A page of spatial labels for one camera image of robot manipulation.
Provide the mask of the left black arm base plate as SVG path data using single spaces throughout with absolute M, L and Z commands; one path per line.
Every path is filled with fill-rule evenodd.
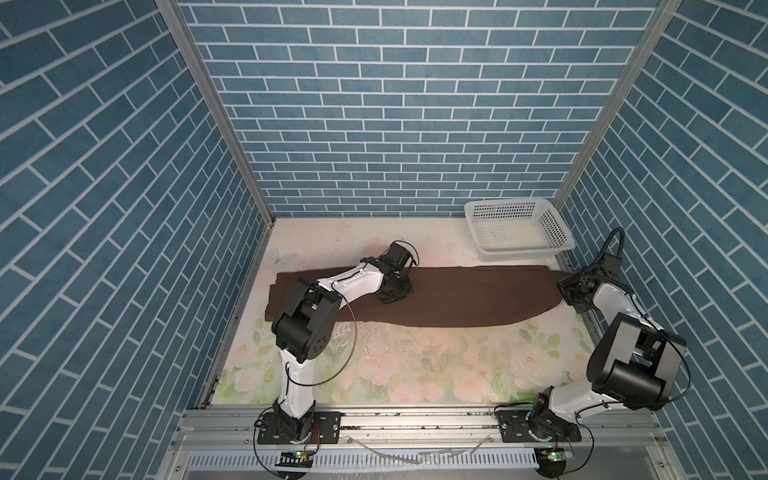
M 259 445 L 279 444 L 337 444 L 341 427 L 341 413 L 310 409 L 299 418 L 285 411 L 268 411 L 255 422 L 256 442 Z

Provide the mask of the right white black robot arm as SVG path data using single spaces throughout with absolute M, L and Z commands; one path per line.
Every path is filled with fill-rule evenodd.
M 579 422 L 589 416 L 616 409 L 657 411 L 674 400 L 678 373 L 685 368 L 682 337 L 663 329 L 641 309 L 634 291 L 610 276 L 573 274 L 558 288 L 577 312 L 598 311 L 608 327 L 583 378 L 538 394 L 526 417 L 534 438 L 578 442 Z

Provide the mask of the brown trousers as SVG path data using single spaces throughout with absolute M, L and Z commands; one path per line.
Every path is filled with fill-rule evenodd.
M 375 294 L 352 302 L 338 320 L 407 327 L 468 328 L 515 324 L 560 304 L 564 271 L 544 265 L 417 267 L 410 271 L 413 292 L 383 303 Z

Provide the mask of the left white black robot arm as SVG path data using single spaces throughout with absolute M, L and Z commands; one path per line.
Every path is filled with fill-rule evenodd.
M 418 262 L 408 256 L 367 257 L 339 274 L 319 279 L 301 277 L 272 323 L 283 368 L 281 391 L 273 403 L 278 435 L 301 443 L 315 430 L 316 360 L 331 340 L 342 309 L 375 294 L 383 303 L 413 292 L 410 269 Z

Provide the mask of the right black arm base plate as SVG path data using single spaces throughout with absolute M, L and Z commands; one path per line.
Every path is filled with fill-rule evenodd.
M 551 412 L 502 410 L 497 413 L 499 429 L 504 443 L 525 442 L 580 442 L 580 428 Z

